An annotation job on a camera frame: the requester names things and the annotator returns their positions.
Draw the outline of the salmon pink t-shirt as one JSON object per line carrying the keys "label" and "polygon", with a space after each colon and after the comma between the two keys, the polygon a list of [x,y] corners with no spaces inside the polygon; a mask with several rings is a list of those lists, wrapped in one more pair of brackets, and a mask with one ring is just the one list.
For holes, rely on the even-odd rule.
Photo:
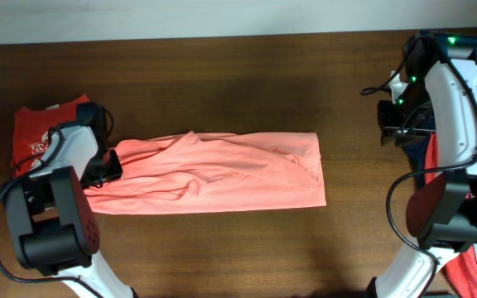
{"label": "salmon pink t-shirt", "polygon": [[85,190],[101,214],[198,214],[324,207],[313,132],[195,133],[124,140],[120,179]]}

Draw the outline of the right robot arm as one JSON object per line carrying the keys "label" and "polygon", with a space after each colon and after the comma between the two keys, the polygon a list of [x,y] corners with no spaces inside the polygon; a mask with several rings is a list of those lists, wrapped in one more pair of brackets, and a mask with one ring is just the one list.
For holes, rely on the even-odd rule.
{"label": "right robot arm", "polygon": [[407,40],[399,70],[380,89],[382,143],[404,146],[435,136],[431,180],[407,202],[407,231],[368,297],[424,297],[448,262],[477,244],[477,37],[420,31]]}

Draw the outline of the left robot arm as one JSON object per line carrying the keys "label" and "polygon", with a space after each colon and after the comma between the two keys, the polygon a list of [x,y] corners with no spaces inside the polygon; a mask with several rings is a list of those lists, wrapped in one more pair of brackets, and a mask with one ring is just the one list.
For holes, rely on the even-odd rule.
{"label": "left robot arm", "polygon": [[23,284],[61,281],[80,297],[134,297],[99,251],[99,226],[84,194],[123,173],[108,141],[113,116],[93,102],[75,111],[74,119],[48,128],[47,151],[0,192],[16,258],[41,277],[14,276],[1,258],[0,271]]}

